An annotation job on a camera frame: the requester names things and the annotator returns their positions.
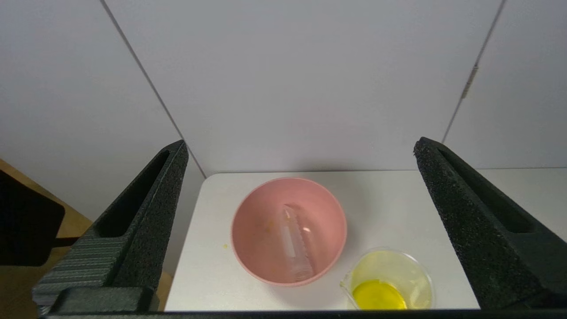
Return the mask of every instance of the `white table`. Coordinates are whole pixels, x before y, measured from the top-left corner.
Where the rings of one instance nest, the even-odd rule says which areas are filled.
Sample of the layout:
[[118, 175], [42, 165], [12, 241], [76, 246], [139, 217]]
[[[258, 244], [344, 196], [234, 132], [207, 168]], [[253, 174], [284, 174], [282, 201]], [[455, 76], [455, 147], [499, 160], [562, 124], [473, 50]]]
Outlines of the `white table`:
[[[567, 239], [567, 169], [481, 173]], [[304, 177], [322, 184], [340, 201], [348, 222], [348, 239], [338, 262], [303, 287], [260, 282], [240, 266], [230, 247], [230, 225], [240, 202], [258, 185], [279, 177]], [[420, 173], [359, 171], [209, 177], [201, 187], [166, 311], [346, 309], [338, 283], [364, 251], [377, 246], [404, 251], [429, 270], [436, 308], [478, 308]]]

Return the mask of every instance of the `white wall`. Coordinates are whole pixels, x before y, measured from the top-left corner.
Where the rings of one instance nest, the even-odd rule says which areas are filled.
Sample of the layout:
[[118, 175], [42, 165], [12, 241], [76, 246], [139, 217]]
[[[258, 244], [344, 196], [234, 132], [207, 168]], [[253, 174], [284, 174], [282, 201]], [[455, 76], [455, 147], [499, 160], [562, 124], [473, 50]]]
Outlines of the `white wall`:
[[206, 174], [415, 169], [499, 1], [107, 1]]
[[478, 168], [567, 166], [567, 1], [506, 2], [446, 144]]
[[[0, 2], [0, 157], [91, 220], [180, 139], [99, 1]], [[203, 181], [193, 161], [165, 269]]]

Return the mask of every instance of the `pink bowl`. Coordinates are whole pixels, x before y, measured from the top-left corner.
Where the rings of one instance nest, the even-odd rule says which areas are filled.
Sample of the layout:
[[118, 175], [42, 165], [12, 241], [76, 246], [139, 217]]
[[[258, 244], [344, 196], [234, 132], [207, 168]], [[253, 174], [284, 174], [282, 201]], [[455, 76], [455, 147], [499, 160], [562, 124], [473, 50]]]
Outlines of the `pink bowl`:
[[[284, 204], [296, 216], [314, 276], [295, 282], [287, 269], [277, 234], [276, 213]], [[301, 286], [323, 276], [338, 260], [346, 241], [346, 218], [338, 200], [325, 187], [303, 178], [278, 178], [253, 190], [232, 221], [232, 247], [252, 276], [277, 286]]]

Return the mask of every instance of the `yellow oil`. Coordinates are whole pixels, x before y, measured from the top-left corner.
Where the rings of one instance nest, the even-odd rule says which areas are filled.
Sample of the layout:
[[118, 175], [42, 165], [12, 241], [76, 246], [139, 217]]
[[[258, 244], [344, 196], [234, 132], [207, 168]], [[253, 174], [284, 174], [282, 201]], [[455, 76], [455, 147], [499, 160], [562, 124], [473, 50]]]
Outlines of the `yellow oil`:
[[392, 285], [380, 280], [368, 280], [358, 285], [353, 293], [360, 309], [406, 309], [404, 298]]

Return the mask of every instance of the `measuring tube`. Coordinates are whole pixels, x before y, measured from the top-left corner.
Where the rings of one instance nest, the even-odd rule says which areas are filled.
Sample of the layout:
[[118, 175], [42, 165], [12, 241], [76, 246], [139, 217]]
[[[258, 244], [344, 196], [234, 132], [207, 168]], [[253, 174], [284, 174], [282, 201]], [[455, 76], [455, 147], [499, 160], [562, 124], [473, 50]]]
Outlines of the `measuring tube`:
[[307, 256], [295, 210], [283, 205], [279, 215], [280, 237], [292, 277], [296, 282], [313, 277], [313, 268]]

